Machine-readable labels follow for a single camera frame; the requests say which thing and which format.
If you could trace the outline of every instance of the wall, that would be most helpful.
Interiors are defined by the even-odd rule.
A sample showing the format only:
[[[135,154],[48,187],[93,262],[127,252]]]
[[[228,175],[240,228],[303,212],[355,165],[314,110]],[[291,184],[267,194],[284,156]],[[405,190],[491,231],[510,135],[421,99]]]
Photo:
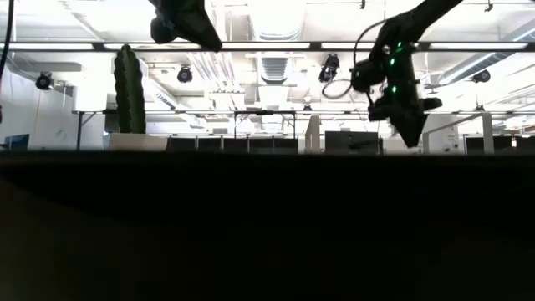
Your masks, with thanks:
[[[74,98],[66,94],[40,91],[32,80],[5,68],[0,142],[6,136],[30,134],[30,150],[75,150],[78,116],[72,114],[73,102]],[[103,132],[104,116],[96,115],[84,126],[81,148],[102,150]]]

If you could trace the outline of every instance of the air vent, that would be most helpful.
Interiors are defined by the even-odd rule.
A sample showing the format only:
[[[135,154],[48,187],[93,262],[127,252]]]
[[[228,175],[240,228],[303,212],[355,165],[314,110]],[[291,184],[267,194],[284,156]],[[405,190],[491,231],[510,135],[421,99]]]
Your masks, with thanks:
[[[220,128],[213,130],[214,135],[226,135],[228,134],[228,128]]]
[[[164,95],[162,95],[162,94],[160,94],[160,93],[157,93],[157,94],[155,95],[155,97],[156,97],[159,101],[163,102],[164,104],[169,105],[169,109],[171,109],[171,110],[174,110],[174,109],[175,109],[175,106],[174,106],[169,100],[167,100],[167,98],[166,98]]]

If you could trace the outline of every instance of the black cable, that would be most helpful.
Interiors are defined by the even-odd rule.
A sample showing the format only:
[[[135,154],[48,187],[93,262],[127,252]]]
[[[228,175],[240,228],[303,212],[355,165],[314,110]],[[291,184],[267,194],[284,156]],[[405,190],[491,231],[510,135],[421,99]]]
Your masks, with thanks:
[[[367,27],[359,36],[359,38],[357,39],[357,41],[355,42],[354,44],[354,49],[353,49],[353,64],[357,64],[357,46],[359,45],[360,43],[360,40],[365,36],[365,34],[367,34],[371,29],[381,25],[382,23],[385,23],[387,21],[390,21],[392,18],[387,18],[387,19],[384,19],[384,20],[381,20],[379,22],[376,22],[376,23],[373,23],[371,24],[369,27]],[[332,84],[332,83],[335,83],[335,82],[340,82],[340,81],[348,81],[349,82],[349,87],[340,95],[335,95],[335,96],[332,96],[332,95],[327,95],[325,94],[325,90]],[[332,80],[332,81],[329,81],[325,86],[324,88],[321,90],[321,94],[326,98],[326,99],[341,99],[342,97],[344,97],[347,93],[349,93],[351,90],[351,79],[338,79],[338,80]]]
[[[3,43],[2,58],[0,59],[0,80],[2,80],[3,69],[8,60],[9,43],[11,42],[11,32],[13,31],[13,15],[15,11],[15,0],[9,0],[8,27],[6,28],[6,40]]]
[[[371,24],[367,29],[365,29],[362,34],[360,34],[359,38],[357,38],[357,42],[354,43],[353,48],[353,64],[357,64],[357,46],[359,46],[360,40],[367,34],[370,30],[373,28],[381,25],[382,23],[385,23],[386,21],[390,20],[389,18],[380,20],[379,22]]]
[[[373,107],[374,106],[374,101],[371,99],[371,96],[369,95],[369,92],[366,92],[366,96],[368,96],[369,106]]]

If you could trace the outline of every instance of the ceiling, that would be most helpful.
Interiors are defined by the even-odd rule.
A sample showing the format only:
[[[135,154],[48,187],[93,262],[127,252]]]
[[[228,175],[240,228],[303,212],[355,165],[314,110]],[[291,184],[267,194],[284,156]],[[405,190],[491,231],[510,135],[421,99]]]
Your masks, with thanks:
[[[16,34],[18,42],[43,41],[106,41],[106,42],[151,42],[150,21],[155,16],[154,8],[148,0],[16,0]],[[0,0],[0,24],[6,23],[7,0]],[[249,21],[247,0],[213,0],[222,6],[224,13],[224,34],[230,41],[253,40]],[[364,9],[361,1],[350,0],[307,0],[301,40],[338,42],[355,40],[370,24],[412,9],[420,0],[367,0]],[[291,11],[293,6],[277,7]],[[486,12],[487,0],[466,0],[454,8],[444,18],[429,28],[421,40],[439,42],[493,42],[500,41],[510,32],[535,19],[535,4],[525,0],[500,0],[490,12]],[[0,35],[5,32],[0,28]],[[370,31],[366,41],[373,41],[378,32]],[[244,104],[248,108],[260,104],[258,93],[258,64],[251,53],[233,53],[232,67],[236,71],[237,84],[245,93]],[[321,95],[323,84],[318,81],[320,66],[326,53],[307,52],[291,59],[293,67],[289,70],[289,86],[284,108],[300,110],[306,96],[315,110],[365,110],[367,99],[360,94],[350,93],[338,100],[325,99]],[[418,53],[413,57],[418,76],[440,74],[474,56],[474,53]],[[195,67],[192,67],[193,80],[180,84],[176,74],[181,65],[192,64],[191,56],[186,53],[139,53],[150,68],[150,76],[158,82],[177,101],[186,96],[204,96],[208,84]],[[366,53],[359,53],[363,59]],[[78,63],[85,70],[104,73],[108,89],[113,94],[111,65],[113,54],[89,53],[16,53],[16,61],[24,64],[44,62]],[[347,79],[353,65],[352,54],[340,53],[340,71],[337,79]],[[520,103],[529,108],[531,95],[528,92],[510,97],[504,103],[504,95],[529,86],[521,79],[532,78],[533,70],[526,69],[513,74],[527,65],[535,63],[535,54],[515,54],[511,58],[491,68],[492,82],[487,84],[458,83],[438,89],[444,100],[445,109],[472,110],[476,103],[488,104],[487,110],[517,108]],[[503,73],[508,66],[507,74]],[[336,84],[333,90],[345,89],[347,83]]]

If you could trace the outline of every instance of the ceiling duct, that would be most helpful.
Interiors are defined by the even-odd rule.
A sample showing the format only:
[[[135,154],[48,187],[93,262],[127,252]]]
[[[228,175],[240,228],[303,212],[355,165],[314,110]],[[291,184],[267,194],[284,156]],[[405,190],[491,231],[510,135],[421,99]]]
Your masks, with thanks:
[[[535,42],[535,19],[501,39],[502,42]],[[439,84],[454,84],[478,74],[515,53],[476,54],[457,66],[447,70],[438,78]]]
[[[251,0],[250,22],[255,41],[298,41],[303,31],[303,0]],[[288,58],[259,59],[261,79],[266,84],[283,84],[288,77]]]
[[[227,41],[225,6],[206,3],[206,11],[222,42]],[[206,83],[209,98],[217,103],[216,110],[246,110],[243,90],[237,79],[232,54],[199,53],[187,55],[191,65]]]
[[[154,99],[163,102],[166,105],[169,105],[170,109],[191,110],[190,107],[179,104],[173,96],[167,93],[167,91],[163,89],[163,87],[161,87],[153,79],[149,79],[148,77],[144,76],[142,83],[143,88],[148,95],[150,95]],[[198,118],[194,115],[189,114],[180,114],[178,116],[180,116],[185,122],[190,124],[190,127],[193,129],[206,129],[208,127],[206,119],[204,118]]]
[[[304,0],[250,0],[249,21],[252,38],[255,41],[297,41],[301,38],[305,16]],[[262,107],[280,110],[280,105],[288,99],[288,88],[283,84],[292,69],[292,59],[283,56],[274,58],[259,54],[257,60],[258,82],[271,86],[258,88]],[[282,116],[262,117],[262,127],[266,131],[281,130]]]

